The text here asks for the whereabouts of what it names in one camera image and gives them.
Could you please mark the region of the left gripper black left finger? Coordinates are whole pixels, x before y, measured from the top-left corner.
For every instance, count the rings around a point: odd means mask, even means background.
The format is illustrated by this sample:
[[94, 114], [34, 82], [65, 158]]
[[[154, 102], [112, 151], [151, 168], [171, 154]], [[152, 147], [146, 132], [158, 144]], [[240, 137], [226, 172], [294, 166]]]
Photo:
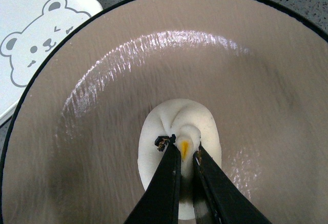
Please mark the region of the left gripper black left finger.
[[178, 223], [181, 153], [176, 136], [159, 136], [155, 146], [163, 157], [140, 201], [125, 223]]

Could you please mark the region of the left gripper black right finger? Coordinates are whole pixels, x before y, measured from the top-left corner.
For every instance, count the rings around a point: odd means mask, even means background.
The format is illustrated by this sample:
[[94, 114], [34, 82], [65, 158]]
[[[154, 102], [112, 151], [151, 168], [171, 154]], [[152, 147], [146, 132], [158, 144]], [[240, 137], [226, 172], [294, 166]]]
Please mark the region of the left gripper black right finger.
[[234, 186], [203, 146], [193, 154], [196, 223], [270, 223]]

